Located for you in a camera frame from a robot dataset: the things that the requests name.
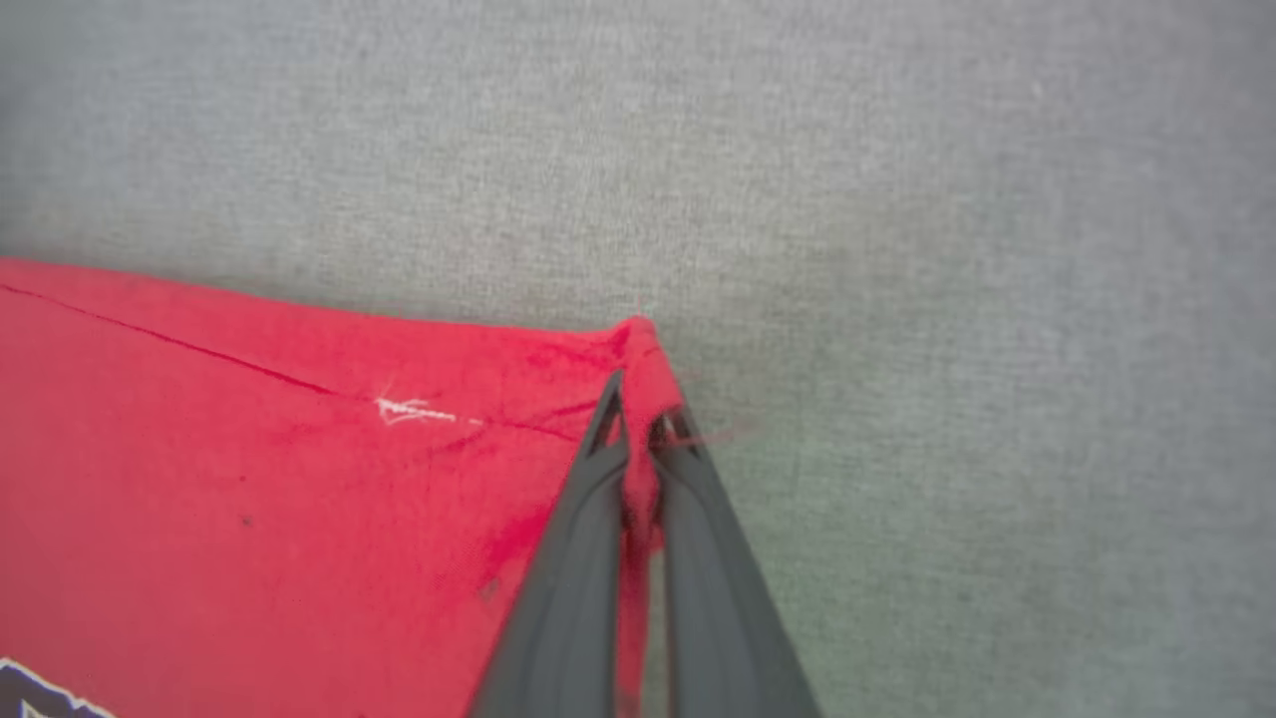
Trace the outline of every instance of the gray fabric surface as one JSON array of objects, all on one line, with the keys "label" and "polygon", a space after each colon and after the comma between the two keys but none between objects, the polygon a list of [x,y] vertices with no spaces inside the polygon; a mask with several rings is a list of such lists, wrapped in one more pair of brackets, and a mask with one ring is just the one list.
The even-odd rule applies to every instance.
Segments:
[{"label": "gray fabric surface", "polygon": [[40,5],[5,253],[642,309],[828,715],[1276,714],[1276,5]]}]

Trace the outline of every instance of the textured gray cloth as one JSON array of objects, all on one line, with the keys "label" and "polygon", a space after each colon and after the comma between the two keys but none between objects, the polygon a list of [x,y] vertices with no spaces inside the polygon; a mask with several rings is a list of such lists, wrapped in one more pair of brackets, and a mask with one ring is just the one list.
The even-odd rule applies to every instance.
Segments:
[{"label": "textured gray cloth", "polygon": [[828,715],[1276,714],[1276,5],[36,5],[4,251],[642,309]]}]

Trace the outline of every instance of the red cloth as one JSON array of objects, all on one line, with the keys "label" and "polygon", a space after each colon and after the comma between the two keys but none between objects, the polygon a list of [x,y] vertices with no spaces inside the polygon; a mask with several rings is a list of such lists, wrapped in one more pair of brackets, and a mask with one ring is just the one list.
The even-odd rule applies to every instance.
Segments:
[{"label": "red cloth", "polygon": [[[454,718],[607,377],[655,329],[408,321],[0,259],[0,657],[120,718]],[[637,710],[651,467],[627,476]]]}]

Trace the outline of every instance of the gray background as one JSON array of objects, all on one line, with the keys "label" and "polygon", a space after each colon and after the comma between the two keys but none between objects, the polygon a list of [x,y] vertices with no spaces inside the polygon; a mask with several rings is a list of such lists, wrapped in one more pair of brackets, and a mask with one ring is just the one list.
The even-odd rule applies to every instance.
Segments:
[{"label": "gray background", "polygon": [[5,1],[5,253],[641,307],[828,715],[1276,715],[1272,3]]}]

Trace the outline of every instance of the red fabric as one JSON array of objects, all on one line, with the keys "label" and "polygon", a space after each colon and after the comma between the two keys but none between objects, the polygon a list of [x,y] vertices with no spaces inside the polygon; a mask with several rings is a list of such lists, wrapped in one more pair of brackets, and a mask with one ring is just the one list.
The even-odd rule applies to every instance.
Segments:
[{"label": "red fabric", "polygon": [[680,402],[647,319],[408,321],[0,259],[0,657],[120,718],[463,715],[618,369],[630,713],[643,443]]}]

